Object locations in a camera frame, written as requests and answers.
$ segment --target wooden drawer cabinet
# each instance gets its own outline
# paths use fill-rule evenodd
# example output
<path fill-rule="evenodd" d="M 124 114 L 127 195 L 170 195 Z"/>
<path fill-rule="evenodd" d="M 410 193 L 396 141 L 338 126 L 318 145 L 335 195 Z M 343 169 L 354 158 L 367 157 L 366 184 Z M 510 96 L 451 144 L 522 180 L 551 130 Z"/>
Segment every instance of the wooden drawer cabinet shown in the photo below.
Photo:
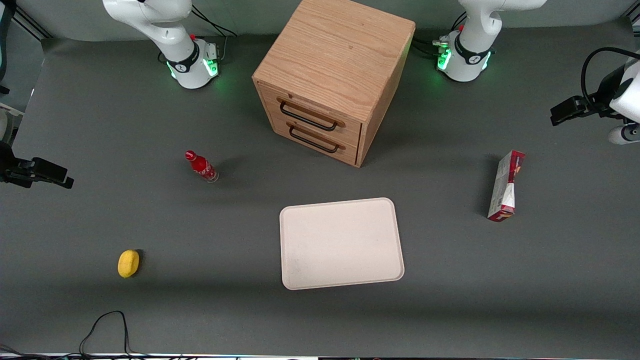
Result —
<path fill-rule="evenodd" d="M 273 130 L 360 167 L 414 30 L 349 0 L 303 0 L 253 74 Z"/>

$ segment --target red bottle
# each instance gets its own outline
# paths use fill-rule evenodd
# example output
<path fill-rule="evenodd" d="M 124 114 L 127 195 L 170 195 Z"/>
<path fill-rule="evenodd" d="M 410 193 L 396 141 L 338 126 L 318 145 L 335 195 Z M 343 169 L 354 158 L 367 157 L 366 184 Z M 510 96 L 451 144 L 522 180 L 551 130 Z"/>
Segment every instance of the red bottle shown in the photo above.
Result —
<path fill-rule="evenodd" d="M 202 156 L 196 155 L 195 152 L 189 150 L 184 153 L 184 157 L 191 162 L 191 168 L 193 171 L 197 172 L 202 176 L 208 183 L 214 183 L 218 180 L 218 173 L 211 166 L 211 164 L 207 161 L 207 159 Z"/>

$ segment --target plastic tray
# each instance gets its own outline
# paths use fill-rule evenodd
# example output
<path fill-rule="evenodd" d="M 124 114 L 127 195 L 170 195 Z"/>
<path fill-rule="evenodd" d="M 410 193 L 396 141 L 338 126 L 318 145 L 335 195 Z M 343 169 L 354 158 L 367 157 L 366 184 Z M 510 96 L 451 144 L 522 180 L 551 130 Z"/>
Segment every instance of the plastic tray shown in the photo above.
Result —
<path fill-rule="evenodd" d="M 280 212 L 282 283 L 302 290 L 396 281 L 404 275 L 387 198 L 289 206 Z"/>

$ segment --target bottle cap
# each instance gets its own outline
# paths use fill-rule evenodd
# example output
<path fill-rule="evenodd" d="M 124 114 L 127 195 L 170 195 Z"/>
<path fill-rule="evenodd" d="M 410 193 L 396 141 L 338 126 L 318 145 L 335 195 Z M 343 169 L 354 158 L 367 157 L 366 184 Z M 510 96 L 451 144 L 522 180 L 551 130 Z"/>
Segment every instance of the bottle cap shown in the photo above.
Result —
<path fill-rule="evenodd" d="M 196 155 L 195 152 L 188 150 L 187 152 L 184 153 L 184 157 L 189 161 L 193 161 L 193 160 L 196 160 L 198 156 Z"/>

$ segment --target black metal handle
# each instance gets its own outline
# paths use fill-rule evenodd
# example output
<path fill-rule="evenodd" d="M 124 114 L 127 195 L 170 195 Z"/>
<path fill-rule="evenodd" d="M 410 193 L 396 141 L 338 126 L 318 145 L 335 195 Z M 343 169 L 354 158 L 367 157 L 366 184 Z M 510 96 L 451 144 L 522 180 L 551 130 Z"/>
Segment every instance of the black metal handle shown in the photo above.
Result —
<path fill-rule="evenodd" d="M 289 125 L 289 135 L 291 135 L 291 137 L 292 137 L 292 138 L 298 139 L 298 140 L 300 140 L 301 142 L 304 142 L 304 143 L 307 143 L 307 144 L 309 144 L 309 145 L 311 145 L 311 146 L 317 147 L 318 149 L 320 149 L 320 150 L 322 150 L 322 151 L 326 151 L 326 152 L 328 152 L 329 154 L 333 154 L 334 152 L 338 151 L 338 148 L 340 147 L 339 145 L 336 145 L 333 149 L 329 149 L 329 148 L 324 147 L 324 146 L 322 146 L 322 145 L 318 145 L 318 144 L 314 143 L 314 142 L 313 142 L 313 141 L 311 141 L 311 140 L 307 140 L 307 139 L 303 138 L 303 137 L 302 137 L 302 136 L 300 136 L 300 135 L 296 135 L 296 134 L 294 134 L 294 133 L 293 133 L 293 129 L 295 129 L 295 127 L 294 127 L 293 125 Z"/>
<path fill-rule="evenodd" d="M 300 115 L 298 115 L 298 114 L 294 114 L 294 113 L 292 113 L 291 111 L 285 110 L 285 109 L 284 109 L 284 106 L 285 106 L 286 104 L 287 104 L 287 103 L 286 103 L 285 101 L 280 101 L 280 111 L 282 111 L 282 113 L 283 113 L 284 115 L 288 115 L 288 116 L 290 116 L 290 117 L 292 117 L 292 118 L 294 118 L 294 119 L 298 119 L 298 120 L 300 120 L 300 121 L 302 121 L 302 122 L 306 122 L 307 124 L 312 125 L 312 126 L 315 126 L 315 127 L 317 127 L 318 129 L 322 129 L 322 130 L 325 130 L 325 131 L 333 131 L 333 130 L 335 130 L 335 127 L 338 125 L 338 123 L 337 123 L 336 121 L 334 121 L 334 122 L 333 122 L 333 125 L 332 125 L 331 127 L 326 127 L 326 126 L 324 126 L 324 125 L 320 125 L 320 124 L 318 124 L 318 123 L 317 123 L 317 122 L 315 122 L 315 121 L 311 121 L 311 120 L 309 120 L 309 119 L 307 119 L 307 118 L 305 118 L 305 117 L 302 117 L 302 116 L 300 116 Z"/>

